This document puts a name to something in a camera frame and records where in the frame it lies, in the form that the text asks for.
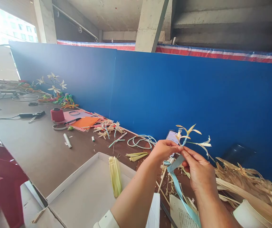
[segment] floor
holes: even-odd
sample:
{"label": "floor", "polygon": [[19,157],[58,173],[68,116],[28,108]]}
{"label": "floor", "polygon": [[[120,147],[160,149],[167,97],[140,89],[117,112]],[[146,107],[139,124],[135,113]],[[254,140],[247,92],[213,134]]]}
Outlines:
{"label": "floor", "polygon": [[[25,184],[21,185],[21,195],[25,222],[21,228],[36,228],[36,225],[32,224],[31,221],[35,218],[36,214],[42,210],[42,207],[35,200]],[[0,228],[9,228],[1,209]]]}

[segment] hand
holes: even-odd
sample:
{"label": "hand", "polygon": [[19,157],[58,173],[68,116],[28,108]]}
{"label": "hand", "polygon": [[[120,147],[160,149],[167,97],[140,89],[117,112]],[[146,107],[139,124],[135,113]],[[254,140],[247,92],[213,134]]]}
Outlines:
{"label": "hand", "polygon": [[171,140],[159,140],[149,157],[152,157],[159,163],[162,163],[164,160],[167,160],[172,153],[178,153],[183,150],[183,147],[178,146]]}
{"label": "hand", "polygon": [[214,167],[200,154],[184,147],[181,152],[186,161],[182,166],[191,174],[191,187],[195,195],[211,195],[218,197]]}

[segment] white sleeve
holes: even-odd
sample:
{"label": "white sleeve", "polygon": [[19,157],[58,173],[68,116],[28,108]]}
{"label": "white sleeve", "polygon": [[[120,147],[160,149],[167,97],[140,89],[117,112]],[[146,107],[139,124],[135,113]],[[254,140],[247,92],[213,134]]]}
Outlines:
{"label": "white sleeve", "polygon": [[110,210],[94,224],[93,228],[120,228]]}

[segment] red thread spool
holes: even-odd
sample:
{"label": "red thread spool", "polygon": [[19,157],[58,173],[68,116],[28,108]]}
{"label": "red thread spool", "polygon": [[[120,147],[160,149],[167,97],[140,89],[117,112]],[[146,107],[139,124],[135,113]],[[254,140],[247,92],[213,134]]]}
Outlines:
{"label": "red thread spool", "polygon": [[51,114],[51,120],[54,122],[61,122],[65,119],[62,109],[54,108],[53,110],[50,110],[50,114]]}

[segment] orange paper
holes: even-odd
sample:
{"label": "orange paper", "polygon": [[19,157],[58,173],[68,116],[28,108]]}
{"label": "orange paper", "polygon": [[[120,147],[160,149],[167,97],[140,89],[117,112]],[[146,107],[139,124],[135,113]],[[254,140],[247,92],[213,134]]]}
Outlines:
{"label": "orange paper", "polygon": [[80,128],[85,128],[85,127],[90,127],[94,125],[98,121],[99,118],[96,117],[83,117],[82,119],[74,122],[72,126],[74,127],[80,127]]}

